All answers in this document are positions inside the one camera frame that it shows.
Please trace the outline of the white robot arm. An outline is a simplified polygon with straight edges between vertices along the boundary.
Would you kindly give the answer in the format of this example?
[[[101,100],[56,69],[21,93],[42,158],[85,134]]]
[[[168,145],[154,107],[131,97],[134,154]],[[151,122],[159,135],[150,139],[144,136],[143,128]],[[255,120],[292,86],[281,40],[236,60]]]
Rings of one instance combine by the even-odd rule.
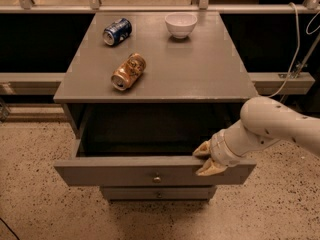
[[[297,144],[320,156],[320,119],[302,115],[268,97],[254,97],[240,110],[240,119],[212,135],[194,152],[207,161],[197,176],[211,176],[240,164],[248,152],[266,149],[279,140]]]

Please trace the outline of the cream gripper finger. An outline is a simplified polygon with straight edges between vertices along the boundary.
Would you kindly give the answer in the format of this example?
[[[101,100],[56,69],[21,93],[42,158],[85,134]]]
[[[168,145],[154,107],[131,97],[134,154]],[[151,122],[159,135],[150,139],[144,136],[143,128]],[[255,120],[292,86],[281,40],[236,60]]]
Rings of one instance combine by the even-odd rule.
[[[209,158],[203,166],[196,171],[197,176],[212,176],[224,172],[227,169],[225,165],[221,165]]]
[[[210,142],[204,141],[192,153],[196,157],[206,157],[211,155]]]

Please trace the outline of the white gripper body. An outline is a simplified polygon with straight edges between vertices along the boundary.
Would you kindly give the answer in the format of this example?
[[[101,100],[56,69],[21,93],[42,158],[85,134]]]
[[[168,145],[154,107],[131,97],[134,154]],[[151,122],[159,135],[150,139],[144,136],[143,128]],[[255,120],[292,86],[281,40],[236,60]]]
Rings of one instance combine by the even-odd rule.
[[[246,135],[244,130],[235,128],[222,129],[210,140],[211,158],[227,167],[235,167],[244,159],[243,149]]]

